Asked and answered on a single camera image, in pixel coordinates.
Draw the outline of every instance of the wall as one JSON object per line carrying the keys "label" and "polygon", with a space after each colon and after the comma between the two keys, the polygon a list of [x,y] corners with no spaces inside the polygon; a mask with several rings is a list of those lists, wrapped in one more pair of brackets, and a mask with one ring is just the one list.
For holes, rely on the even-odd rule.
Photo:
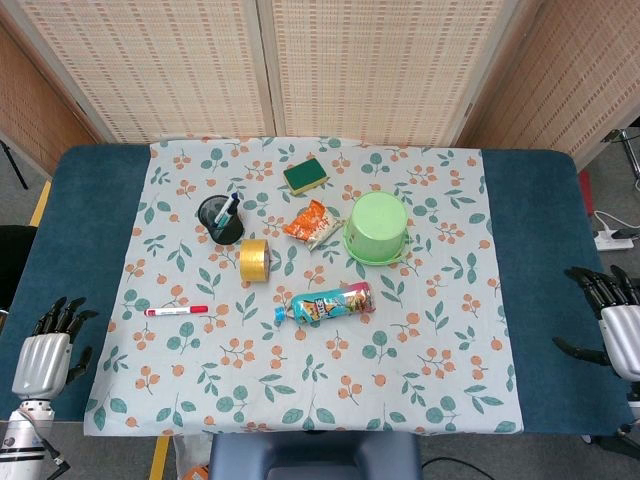
{"label": "wall", "polygon": [[265,52],[277,52],[286,135],[449,145],[516,3],[261,5],[272,10],[264,23],[272,25],[275,45],[265,43]]}
{"label": "wall", "polygon": [[274,133],[251,2],[15,3],[116,141]]}
{"label": "wall", "polygon": [[2,23],[0,65],[0,138],[11,148],[52,175],[67,149],[95,143]]}
{"label": "wall", "polygon": [[118,141],[417,145],[451,143],[513,10],[530,1],[4,0]]}
{"label": "wall", "polygon": [[583,167],[640,116],[640,2],[548,0],[459,145],[550,148]]}

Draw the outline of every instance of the cable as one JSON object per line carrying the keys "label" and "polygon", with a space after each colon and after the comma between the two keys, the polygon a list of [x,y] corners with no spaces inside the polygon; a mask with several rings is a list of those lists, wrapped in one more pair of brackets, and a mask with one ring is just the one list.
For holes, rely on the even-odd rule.
{"label": "cable", "polygon": [[31,414],[21,409],[16,410],[16,412],[18,412],[18,415],[20,415],[22,418],[24,418],[27,422],[31,424],[31,428],[33,428],[33,432],[36,434],[36,437],[38,438],[38,440],[42,441],[44,437],[42,436],[42,433],[40,433],[40,430],[38,430],[38,427],[36,426],[36,421],[33,419]]}
{"label": "cable", "polygon": [[31,414],[20,408],[17,409],[16,412],[18,412],[18,414],[22,418],[24,418],[31,424],[31,428],[33,428],[33,432],[35,433],[36,437],[38,438],[38,440],[40,440],[40,443],[42,443],[42,446],[47,450],[47,452],[49,452],[49,455],[51,455],[51,459],[58,467],[57,470],[47,478],[47,480],[54,480],[65,473],[67,470],[69,470],[71,468],[71,465],[69,465],[69,463],[65,460],[64,455],[62,455],[59,450],[56,450],[53,445],[51,445],[51,443],[49,443],[49,441],[42,435],[42,432],[38,430],[36,421],[31,416]]}
{"label": "cable", "polygon": [[624,225],[625,227],[628,227],[628,228],[640,228],[640,225],[631,225],[630,223],[624,222],[624,221],[620,220],[618,217],[615,217],[615,216],[611,215],[610,213],[603,212],[602,210],[594,210],[593,211],[593,216],[596,217],[600,221],[600,223],[604,226],[605,231],[607,231],[607,232],[611,232],[613,230],[611,228],[609,228],[609,225],[607,225],[605,223],[605,221],[602,220],[602,218],[600,218],[600,215],[606,215],[610,219],[615,220],[616,222],[618,222],[618,223],[620,223],[620,224],[622,224],[622,225]]}
{"label": "cable", "polygon": [[609,143],[622,143],[624,141],[628,142],[629,140],[633,140],[634,138],[638,138],[638,137],[640,137],[640,135],[635,135],[633,137],[625,138],[623,140],[611,140]]}
{"label": "cable", "polygon": [[489,475],[484,470],[479,469],[475,465],[471,465],[470,463],[465,462],[464,460],[458,460],[457,458],[453,458],[453,457],[436,457],[436,458],[432,458],[431,460],[427,460],[426,462],[424,462],[422,464],[422,470],[424,470],[424,467],[426,467],[427,465],[430,465],[431,463],[439,462],[441,460],[446,460],[448,462],[459,463],[459,464],[464,465],[466,467],[472,468],[473,470],[475,470],[478,473],[481,473],[482,475],[484,475],[489,480],[495,480],[495,478],[493,478],[491,475]]}

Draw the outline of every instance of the power strip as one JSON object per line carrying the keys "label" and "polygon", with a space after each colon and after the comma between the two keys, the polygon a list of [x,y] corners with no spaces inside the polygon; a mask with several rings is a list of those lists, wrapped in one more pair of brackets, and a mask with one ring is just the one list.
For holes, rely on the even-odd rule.
{"label": "power strip", "polygon": [[599,252],[607,252],[610,250],[630,250],[633,248],[633,240],[630,238],[611,238],[611,235],[604,230],[598,232],[598,236],[595,237],[596,248]]}

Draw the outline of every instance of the orange snack bag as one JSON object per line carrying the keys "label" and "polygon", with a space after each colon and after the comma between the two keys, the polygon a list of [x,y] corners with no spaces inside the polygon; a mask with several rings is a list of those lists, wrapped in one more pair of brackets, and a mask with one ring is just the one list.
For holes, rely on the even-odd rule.
{"label": "orange snack bag", "polygon": [[316,200],[311,200],[309,208],[282,229],[284,233],[302,240],[309,250],[324,243],[344,222],[337,220],[327,208]]}

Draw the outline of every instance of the robotic arm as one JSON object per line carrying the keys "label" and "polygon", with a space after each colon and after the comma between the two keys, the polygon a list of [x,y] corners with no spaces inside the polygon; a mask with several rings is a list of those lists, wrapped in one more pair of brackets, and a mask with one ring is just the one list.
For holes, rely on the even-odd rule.
{"label": "robotic arm", "polygon": [[553,342],[579,360],[610,366],[619,377],[631,382],[627,401],[635,421],[622,425],[616,437],[594,440],[607,450],[640,459],[640,446],[626,435],[640,424],[640,290],[620,267],[611,267],[613,277],[573,267],[566,274],[584,291],[598,319],[604,350],[575,347],[560,337]]}
{"label": "robotic arm", "polygon": [[12,391],[22,403],[13,411],[2,445],[0,445],[0,478],[35,480],[40,477],[45,453],[58,466],[49,476],[53,480],[71,468],[59,451],[47,441],[53,423],[51,401],[65,385],[84,374],[92,350],[83,350],[78,364],[69,369],[73,342],[85,320],[98,315],[92,310],[75,314],[85,298],[67,302],[58,299],[38,320],[33,333],[22,344]]}

